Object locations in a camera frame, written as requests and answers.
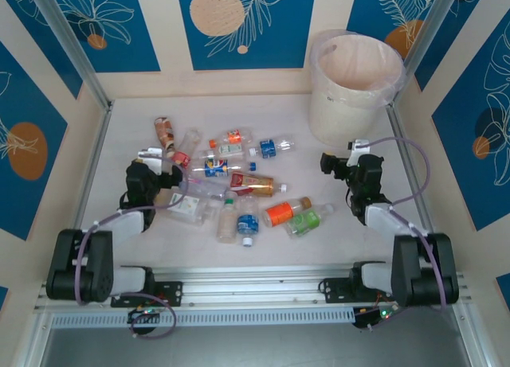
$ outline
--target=bucket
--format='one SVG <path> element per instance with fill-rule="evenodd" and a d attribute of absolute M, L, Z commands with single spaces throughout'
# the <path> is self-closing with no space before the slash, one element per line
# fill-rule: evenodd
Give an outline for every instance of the bucket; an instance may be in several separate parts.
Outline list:
<path fill-rule="evenodd" d="M 345 30 L 326 31 L 310 54 L 312 133 L 329 146 L 365 136 L 380 107 L 402 88 L 405 69 L 400 55 L 384 42 Z"/>

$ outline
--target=white wall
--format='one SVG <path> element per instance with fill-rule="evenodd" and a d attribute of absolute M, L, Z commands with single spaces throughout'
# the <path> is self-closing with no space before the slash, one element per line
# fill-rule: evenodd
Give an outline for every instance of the white wall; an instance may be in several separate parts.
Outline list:
<path fill-rule="evenodd" d="M 433 222 L 453 242 L 457 269 L 468 279 L 504 365 L 510 361 L 510 313 L 495 278 L 510 272 L 510 217 L 475 230 L 431 116 L 509 7 L 510 0 L 480 0 L 424 92 L 412 80 L 397 106 L 407 136 L 420 143 L 430 158 L 432 179 L 426 198 Z"/>
<path fill-rule="evenodd" d="M 354 0 L 315 0 L 310 41 L 325 29 L 345 29 Z M 179 0 L 139 0 L 161 72 L 101 73 L 113 98 L 281 94 L 309 92 L 308 52 L 304 69 L 195 72 L 191 64 Z"/>
<path fill-rule="evenodd" d="M 9 288 L 0 313 L 0 365 L 8 366 L 47 276 L 57 234 L 73 222 L 102 113 L 86 86 L 74 99 L 5 0 L 0 21 L 0 41 L 68 124 L 28 240 L 0 229 L 0 286 Z"/>

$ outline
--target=green bottle label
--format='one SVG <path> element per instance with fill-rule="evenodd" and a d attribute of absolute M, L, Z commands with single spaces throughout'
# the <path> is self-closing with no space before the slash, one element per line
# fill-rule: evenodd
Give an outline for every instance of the green bottle label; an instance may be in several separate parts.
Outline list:
<path fill-rule="evenodd" d="M 292 218 L 288 224 L 292 229 L 292 233 L 303 236 L 320 225 L 320 218 L 315 210 L 310 209 Z"/>

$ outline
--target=white tabletop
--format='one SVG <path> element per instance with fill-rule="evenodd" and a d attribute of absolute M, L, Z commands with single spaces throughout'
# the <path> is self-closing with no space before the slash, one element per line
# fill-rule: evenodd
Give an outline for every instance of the white tabletop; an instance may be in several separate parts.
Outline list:
<path fill-rule="evenodd" d="M 117 100 L 112 111 L 92 190 L 84 214 L 83 228 L 114 213 L 125 192 L 125 170 L 137 151 L 158 146 L 154 119 L 168 116 L 179 143 L 186 129 L 202 132 L 199 149 L 208 139 L 235 127 L 248 127 L 255 139 L 274 135 L 294 135 L 297 150 L 270 160 L 257 162 L 257 173 L 275 178 L 289 186 L 286 194 L 260 198 L 265 209 L 287 198 L 309 196 L 313 204 L 331 202 L 333 216 L 300 239 L 290 239 L 282 227 L 266 228 L 255 237 L 251 248 L 220 244 L 215 238 L 217 221 L 202 227 L 177 222 L 158 213 L 152 226 L 114 249 L 116 263 L 149 267 L 264 267 L 343 264 L 357 260 L 389 260 L 393 244 L 362 226 L 345 204 L 345 182 L 322 174 L 320 156 L 329 151 L 348 156 L 345 150 L 328 147 L 314 138 L 308 128 L 310 95 L 211 96 Z M 367 139 L 393 136 L 386 112 Z M 410 194 L 397 145 L 384 143 L 373 147 L 383 156 L 382 192 L 394 201 Z M 413 202 L 398 207 L 409 220 L 419 223 Z"/>

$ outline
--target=blue bottle label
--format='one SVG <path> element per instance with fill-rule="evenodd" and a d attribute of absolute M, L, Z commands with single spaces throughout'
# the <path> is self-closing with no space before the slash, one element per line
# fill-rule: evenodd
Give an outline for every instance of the blue bottle label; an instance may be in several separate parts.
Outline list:
<path fill-rule="evenodd" d="M 204 172 L 207 178 L 226 178 L 229 175 L 227 160 L 206 160 Z"/>
<path fill-rule="evenodd" d="M 277 155 L 277 149 L 273 140 L 261 141 L 262 158 L 274 158 Z"/>
<path fill-rule="evenodd" d="M 237 219 L 237 231 L 240 234 L 257 234 L 258 217 L 252 214 L 244 214 Z"/>

